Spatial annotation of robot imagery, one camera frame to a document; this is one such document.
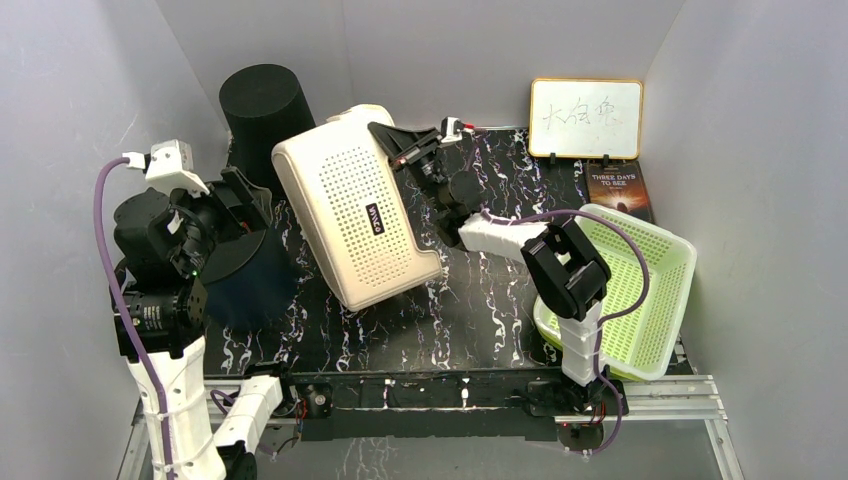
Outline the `cream perforated plastic basket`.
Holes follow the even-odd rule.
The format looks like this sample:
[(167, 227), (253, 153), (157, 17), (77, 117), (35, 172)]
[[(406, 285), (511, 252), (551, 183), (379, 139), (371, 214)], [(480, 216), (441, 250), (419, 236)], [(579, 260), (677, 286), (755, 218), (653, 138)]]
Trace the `cream perforated plastic basket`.
[(415, 239), (388, 157), (368, 130), (371, 122), (394, 123), (384, 107), (359, 104), (271, 151), (320, 272), (350, 311), (442, 273), (440, 255)]

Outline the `dark blue plastic bin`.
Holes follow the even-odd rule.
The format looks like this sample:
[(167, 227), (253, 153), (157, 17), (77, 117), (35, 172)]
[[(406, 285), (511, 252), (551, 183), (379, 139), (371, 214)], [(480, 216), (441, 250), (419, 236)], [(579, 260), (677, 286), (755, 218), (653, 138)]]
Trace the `dark blue plastic bin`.
[(270, 326), (298, 290), (296, 270), (274, 228), (218, 245), (200, 280), (208, 294), (206, 319), (237, 332)]

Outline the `black ribbed plastic bin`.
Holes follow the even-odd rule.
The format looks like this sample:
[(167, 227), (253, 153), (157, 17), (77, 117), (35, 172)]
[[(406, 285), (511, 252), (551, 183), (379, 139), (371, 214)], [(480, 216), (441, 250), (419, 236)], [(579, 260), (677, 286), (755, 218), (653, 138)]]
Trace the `black ribbed plastic bin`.
[(247, 180), (285, 196), (272, 163), (274, 147), (315, 127), (296, 74), (277, 64), (256, 64), (230, 75), (219, 103), (232, 137), (228, 164)]

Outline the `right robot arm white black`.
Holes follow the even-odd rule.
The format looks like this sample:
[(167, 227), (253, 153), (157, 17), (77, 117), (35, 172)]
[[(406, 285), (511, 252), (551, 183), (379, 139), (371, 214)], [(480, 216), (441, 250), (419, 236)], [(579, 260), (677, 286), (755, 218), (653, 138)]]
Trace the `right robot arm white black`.
[(448, 247), (482, 252), (523, 264), (542, 303), (561, 327), (592, 324), (607, 293), (611, 270), (571, 215), (548, 221), (496, 217), (483, 207), (482, 186), (464, 168), (448, 173), (441, 149), (461, 141), (474, 127), (446, 117), (439, 128), (407, 130), (378, 121), (367, 129), (390, 168), (409, 171), (434, 209), (433, 224)]

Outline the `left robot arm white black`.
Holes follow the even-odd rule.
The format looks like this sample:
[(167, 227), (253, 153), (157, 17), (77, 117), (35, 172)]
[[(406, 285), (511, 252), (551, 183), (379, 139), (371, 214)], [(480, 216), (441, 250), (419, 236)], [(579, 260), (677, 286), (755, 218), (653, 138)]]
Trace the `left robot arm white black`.
[(254, 479), (261, 435), (273, 415), (299, 400), (280, 363), (246, 371), (230, 409), (214, 426), (204, 383), (207, 292), (200, 275), (215, 249), (266, 229), (269, 190), (236, 168), (193, 195), (155, 189), (115, 211), (122, 252), (107, 265), (121, 355), (136, 382), (158, 479)]

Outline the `small whiteboard with writing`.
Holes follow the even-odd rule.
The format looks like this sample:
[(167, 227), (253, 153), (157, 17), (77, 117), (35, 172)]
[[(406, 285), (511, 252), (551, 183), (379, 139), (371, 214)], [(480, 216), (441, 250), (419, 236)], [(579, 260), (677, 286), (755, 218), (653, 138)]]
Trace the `small whiteboard with writing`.
[(638, 80), (537, 78), (527, 150), (534, 157), (636, 159), (643, 96)]

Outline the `dark book three days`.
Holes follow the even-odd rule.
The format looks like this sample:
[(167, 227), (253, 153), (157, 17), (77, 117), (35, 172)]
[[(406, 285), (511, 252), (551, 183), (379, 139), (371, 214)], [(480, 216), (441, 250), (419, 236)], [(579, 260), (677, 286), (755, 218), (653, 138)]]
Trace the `dark book three days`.
[(590, 203), (654, 224), (655, 218), (638, 160), (587, 162), (584, 167)]

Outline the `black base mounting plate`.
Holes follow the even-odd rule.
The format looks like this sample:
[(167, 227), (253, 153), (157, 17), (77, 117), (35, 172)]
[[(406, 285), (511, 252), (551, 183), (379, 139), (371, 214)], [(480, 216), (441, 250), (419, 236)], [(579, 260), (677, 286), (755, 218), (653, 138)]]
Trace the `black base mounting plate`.
[(304, 438), (522, 437), (600, 445), (629, 412), (623, 384), (582, 387), (557, 367), (295, 373)]

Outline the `green perforated plastic basket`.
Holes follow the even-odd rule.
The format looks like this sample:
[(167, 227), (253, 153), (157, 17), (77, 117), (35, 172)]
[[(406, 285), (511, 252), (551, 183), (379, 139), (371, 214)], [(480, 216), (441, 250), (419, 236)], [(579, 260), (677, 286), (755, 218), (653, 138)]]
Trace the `green perforated plastic basket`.
[(649, 289), (639, 308), (603, 325), (602, 344), (596, 345), (597, 320), (634, 304), (643, 291), (641, 264), (631, 247), (613, 230), (591, 219), (577, 223), (611, 270), (607, 294), (592, 308), (583, 323), (571, 319), (565, 327), (540, 299), (533, 321), (540, 335), (563, 354), (561, 368), (581, 385), (596, 378), (599, 367), (628, 379), (653, 381), (665, 375), (678, 338), (697, 260), (694, 246), (653, 224), (597, 204), (581, 210), (602, 217), (624, 231), (642, 253), (649, 274)]

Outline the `aluminium rail frame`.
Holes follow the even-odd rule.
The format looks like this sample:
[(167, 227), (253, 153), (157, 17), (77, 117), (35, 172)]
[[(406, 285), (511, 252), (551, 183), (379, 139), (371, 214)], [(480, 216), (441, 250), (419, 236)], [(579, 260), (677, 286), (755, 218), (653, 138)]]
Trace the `aluminium rail frame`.
[[(526, 341), (510, 362), (506, 349), (485, 340), (451, 343), (446, 363), (437, 345), (411, 331), (360, 340), (349, 332), (302, 338), (267, 332), (215, 332), (203, 369), (208, 389), (232, 392), (246, 370), (280, 361), (295, 373), (444, 371), (554, 367), (554, 351)], [(565, 468), (573, 479), (738, 479), (741, 470), (714, 380), (684, 372), (645, 383), (625, 381), (629, 412), (594, 448), (564, 440), (522, 437), (365, 437), (307, 441), (296, 436), (292, 413), (272, 418), (257, 453), (262, 479), (539, 479)]]

